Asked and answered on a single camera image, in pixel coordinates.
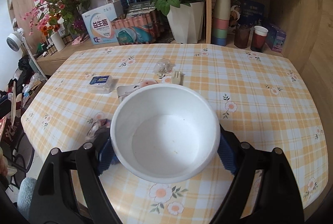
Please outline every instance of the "person's hand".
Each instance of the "person's hand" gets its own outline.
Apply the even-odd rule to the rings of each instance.
[[[3,158],[4,156],[2,153],[2,149],[0,148],[0,174],[6,177],[8,174],[8,169]]]

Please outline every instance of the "clear plastic container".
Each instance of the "clear plastic container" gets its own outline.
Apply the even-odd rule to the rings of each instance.
[[[108,94],[112,91],[112,76],[94,76],[87,86],[90,93]]]

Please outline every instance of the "blue label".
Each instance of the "blue label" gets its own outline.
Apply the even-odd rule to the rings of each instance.
[[[89,85],[94,84],[104,84],[108,80],[109,76],[94,76],[93,79],[91,79]]]

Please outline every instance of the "bowl bottom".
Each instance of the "bowl bottom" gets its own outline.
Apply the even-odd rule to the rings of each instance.
[[[132,139],[138,163],[147,171],[173,177],[192,166],[198,154],[199,133],[192,121],[158,115],[142,122]]]

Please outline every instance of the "white bowl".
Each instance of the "white bowl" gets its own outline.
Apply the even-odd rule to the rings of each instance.
[[[212,160],[220,141],[215,111],[184,86],[146,86],[125,98],[115,111],[110,135],[120,162],[154,183],[177,183]]]

